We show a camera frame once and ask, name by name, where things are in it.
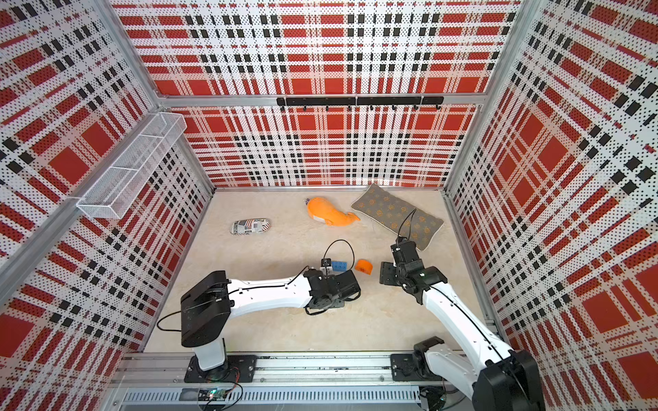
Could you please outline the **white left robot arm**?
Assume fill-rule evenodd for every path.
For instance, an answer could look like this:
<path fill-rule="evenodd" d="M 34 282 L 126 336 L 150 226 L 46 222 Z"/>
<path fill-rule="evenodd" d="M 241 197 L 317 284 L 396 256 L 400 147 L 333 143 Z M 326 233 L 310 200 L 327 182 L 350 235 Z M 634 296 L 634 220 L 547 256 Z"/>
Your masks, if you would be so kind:
<path fill-rule="evenodd" d="M 181 345 L 194 352 L 201 373 L 226 366 L 222 331 L 228 320 L 279 308 L 299 308 L 308 315 L 342 308 L 361 296 L 353 271 L 326 274 L 305 267 L 293 277 L 263 281 L 229 279 L 224 271 L 208 274 L 180 298 Z"/>

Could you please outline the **blue lego brick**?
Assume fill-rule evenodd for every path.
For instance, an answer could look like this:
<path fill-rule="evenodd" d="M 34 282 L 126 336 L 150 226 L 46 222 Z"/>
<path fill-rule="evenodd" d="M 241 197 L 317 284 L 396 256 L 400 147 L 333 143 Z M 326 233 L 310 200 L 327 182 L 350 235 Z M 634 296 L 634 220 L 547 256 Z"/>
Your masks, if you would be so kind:
<path fill-rule="evenodd" d="M 346 262 L 336 261 L 336 260 L 332 261 L 332 270 L 334 272 L 338 272 L 338 273 L 346 272 L 348 269 L 349 269 L 349 267 L 348 267 L 348 264 Z"/>

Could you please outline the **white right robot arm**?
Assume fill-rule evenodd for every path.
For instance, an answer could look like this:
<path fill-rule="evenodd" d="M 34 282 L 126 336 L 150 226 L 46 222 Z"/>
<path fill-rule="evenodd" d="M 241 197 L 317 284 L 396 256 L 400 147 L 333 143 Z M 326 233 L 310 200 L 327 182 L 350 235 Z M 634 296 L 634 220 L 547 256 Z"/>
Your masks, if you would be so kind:
<path fill-rule="evenodd" d="M 533 356 L 515 351 L 478 320 L 446 276 L 423 265 L 414 241 L 399 236 L 391 250 L 394 262 L 381 264 L 380 283 L 413 296 L 464 352 L 457 354 L 442 339 L 430 337 L 414 346 L 413 373 L 422 380 L 443 378 L 469 398 L 475 410 L 546 409 Z"/>

